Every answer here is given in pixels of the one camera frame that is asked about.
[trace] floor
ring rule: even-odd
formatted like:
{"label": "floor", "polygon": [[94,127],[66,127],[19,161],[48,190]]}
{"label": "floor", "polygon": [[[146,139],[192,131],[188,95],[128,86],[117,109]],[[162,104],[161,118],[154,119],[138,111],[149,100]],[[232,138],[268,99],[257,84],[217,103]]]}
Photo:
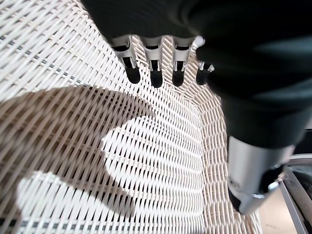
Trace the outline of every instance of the floor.
{"label": "floor", "polygon": [[263,234],[297,234],[280,190],[259,209]]}

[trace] robotic finger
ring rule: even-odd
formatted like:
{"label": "robotic finger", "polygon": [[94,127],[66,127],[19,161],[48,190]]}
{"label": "robotic finger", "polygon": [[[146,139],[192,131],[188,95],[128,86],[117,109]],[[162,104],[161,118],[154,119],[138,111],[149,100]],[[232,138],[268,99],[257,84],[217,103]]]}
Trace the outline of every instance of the robotic finger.
{"label": "robotic finger", "polygon": [[194,39],[173,37],[172,83],[177,87],[184,82],[184,71]]}
{"label": "robotic finger", "polygon": [[162,85],[162,37],[140,37],[140,39],[144,45],[145,56],[151,71],[152,86],[159,88]]}
{"label": "robotic finger", "polygon": [[110,46],[116,53],[119,61],[124,65],[129,81],[132,84],[139,83],[141,78],[132,43],[132,36],[124,35],[113,38],[110,41]]}

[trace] black fingertip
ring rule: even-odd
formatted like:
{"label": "black fingertip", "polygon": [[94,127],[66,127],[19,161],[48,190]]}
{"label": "black fingertip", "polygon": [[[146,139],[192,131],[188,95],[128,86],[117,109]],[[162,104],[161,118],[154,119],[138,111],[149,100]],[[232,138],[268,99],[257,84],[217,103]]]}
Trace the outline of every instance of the black fingertip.
{"label": "black fingertip", "polygon": [[159,88],[162,86],[162,72],[161,71],[151,72],[151,83],[154,88]]}
{"label": "black fingertip", "polygon": [[141,76],[140,76],[140,71],[138,67],[136,68],[126,67],[125,69],[126,69],[127,77],[132,84],[137,84],[140,82]]}
{"label": "black fingertip", "polygon": [[183,84],[184,82],[184,72],[182,71],[173,71],[172,74],[172,83],[174,84],[174,86],[179,87]]}
{"label": "black fingertip", "polygon": [[207,83],[208,73],[210,73],[207,70],[197,70],[196,74],[196,83],[198,85],[204,85]]}
{"label": "black fingertip", "polygon": [[237,197],[232,194],[229,188],[228,188],[228,191],[229,191],[229,198],[234,209],[239,212],[240,200],[238,200]]}

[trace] wicker weave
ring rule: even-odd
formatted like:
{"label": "wicker weave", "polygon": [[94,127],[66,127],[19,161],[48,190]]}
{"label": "wicker weave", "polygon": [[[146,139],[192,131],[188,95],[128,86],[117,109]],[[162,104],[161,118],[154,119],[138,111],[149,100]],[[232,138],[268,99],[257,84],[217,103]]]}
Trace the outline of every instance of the wicker weave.
{"label": "wicker weave", "polygon": [[228,199],[218,97],[131,84],[79,2],[0,1],[0,233],[261,233]]}

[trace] robotic hand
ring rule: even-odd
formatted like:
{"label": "robotic hand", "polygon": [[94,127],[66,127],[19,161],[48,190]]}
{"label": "robotic hand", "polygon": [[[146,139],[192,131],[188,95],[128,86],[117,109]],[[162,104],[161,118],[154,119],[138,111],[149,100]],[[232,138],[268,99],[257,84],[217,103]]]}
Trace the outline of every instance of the robotic hand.
{"label": "robotic hand", "polygon": [[[254,211],[278,187],[283,165],[312,114],[312,2],[298,0],[82,0],[139,82],[131,36],[145,46],[154,87],[162,84],[161,36],[174,36],[173,83],[183,83],[195,36],[206,43],[198,84],[221,96],[229,136],[229,196]],[[206,72],[210,64],[215,71]]]}

